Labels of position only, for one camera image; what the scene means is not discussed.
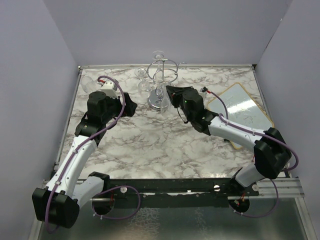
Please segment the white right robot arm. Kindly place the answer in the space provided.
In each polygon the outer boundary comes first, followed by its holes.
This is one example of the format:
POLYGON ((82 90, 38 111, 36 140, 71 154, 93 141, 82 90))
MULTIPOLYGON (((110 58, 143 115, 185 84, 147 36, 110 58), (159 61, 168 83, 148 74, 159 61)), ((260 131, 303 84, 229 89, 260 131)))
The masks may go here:
POLYGON ((170 103, 182 110, 186 121, 197 132, 227 139, 253 152, 254 162, 230 179, 229 189, 234 195, 242 195, 254 182, 276 179, 291 159, 293 152, 277 129, 261 130, 234 123, 221 113, 206 109, 203 97, 193 87, 167 85, 165 88, 170 103))

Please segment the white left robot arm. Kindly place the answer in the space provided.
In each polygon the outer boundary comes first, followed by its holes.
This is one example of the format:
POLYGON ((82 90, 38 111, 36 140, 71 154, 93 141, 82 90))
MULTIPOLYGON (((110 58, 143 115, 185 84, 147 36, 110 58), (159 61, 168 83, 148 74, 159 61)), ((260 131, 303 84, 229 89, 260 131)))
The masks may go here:
POLYGON ((36 188, 32 202, 37 220, 63 228, 71 228, 80 209, 95 195, 103 198, 111 190, 109 176, 93 173, 83 183, 79 176, 94 153, 106 131, 113 128, 119 118, 132 117, 137 104, 127 92, 111 97, 102 91, 89 94, 87 111, 75 129, 71 147, 57 172, 44 188, 36 188))

